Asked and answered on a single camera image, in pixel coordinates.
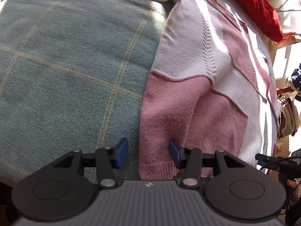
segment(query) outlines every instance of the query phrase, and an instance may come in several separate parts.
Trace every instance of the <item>finger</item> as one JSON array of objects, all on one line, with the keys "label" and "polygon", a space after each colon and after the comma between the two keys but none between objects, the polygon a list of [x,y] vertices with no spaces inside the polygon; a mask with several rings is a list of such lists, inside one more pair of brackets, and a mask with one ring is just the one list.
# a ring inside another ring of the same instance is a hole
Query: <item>finger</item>
[{"label": "finger", "polygon": [[294,189],[297,187],[297,182],[294,180],[287,180],[286,181],[286,184],[288,185],[288,187],[290,187],[291,189]]}]

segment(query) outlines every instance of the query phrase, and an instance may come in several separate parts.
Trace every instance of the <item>black circular disc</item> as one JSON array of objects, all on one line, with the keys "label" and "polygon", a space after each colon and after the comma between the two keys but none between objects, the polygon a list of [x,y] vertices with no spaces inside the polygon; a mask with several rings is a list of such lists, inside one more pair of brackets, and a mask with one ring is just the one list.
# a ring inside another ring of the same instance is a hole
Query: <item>black circular disc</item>
[{"label": "black circular disc", "polygon": [[36,172],[19,182],[11,194],[17,210],[36,221],[72,217],[87,208],[93,196],[92,184],[67,169]]},{"label": "black circular disc", "polygon": [[204,193],[218,212],[248,221],[277,215],[286,199],[279,182],[254,168],[228,168],[207,182]]}]

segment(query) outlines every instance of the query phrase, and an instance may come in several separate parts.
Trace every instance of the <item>red blanket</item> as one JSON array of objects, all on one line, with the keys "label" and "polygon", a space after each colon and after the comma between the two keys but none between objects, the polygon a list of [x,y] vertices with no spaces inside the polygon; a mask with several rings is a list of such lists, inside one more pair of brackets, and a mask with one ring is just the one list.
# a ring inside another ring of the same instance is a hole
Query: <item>red blanket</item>
[{"label": "red blanket", "polygon": [[283,39],[278,14],[268,0],[236,0],[271,40]]}]

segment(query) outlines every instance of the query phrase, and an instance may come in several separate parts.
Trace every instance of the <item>blue-green fabric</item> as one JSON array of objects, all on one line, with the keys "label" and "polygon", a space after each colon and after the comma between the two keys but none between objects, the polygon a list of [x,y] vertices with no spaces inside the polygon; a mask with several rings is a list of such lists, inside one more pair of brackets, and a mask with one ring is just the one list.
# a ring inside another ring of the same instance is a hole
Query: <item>blue-green fabric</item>
[{"label": "blue-green fabric", "polygon": [[[94,152],[122,137],[130,147],[118,177],[138,179],[141,102],[172,5],[0,4],[0,180],[16,182],[74,148]],[[86,175],[95,180],[93,170]]]}]

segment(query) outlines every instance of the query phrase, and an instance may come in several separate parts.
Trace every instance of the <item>pink and white sweater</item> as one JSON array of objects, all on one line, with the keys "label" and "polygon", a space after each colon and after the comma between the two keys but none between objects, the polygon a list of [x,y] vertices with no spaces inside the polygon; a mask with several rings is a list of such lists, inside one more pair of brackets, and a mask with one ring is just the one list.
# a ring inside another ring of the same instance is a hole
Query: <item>pink and white sweater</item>
[{"label": "pink and white sweater", "polygon": [[266,110],[273,121],[279,115],[268,59],[253,47],[247,24],[217,0],[173,1],[142,102],[140,176],[175,176],[170,138],[255,165]]}]

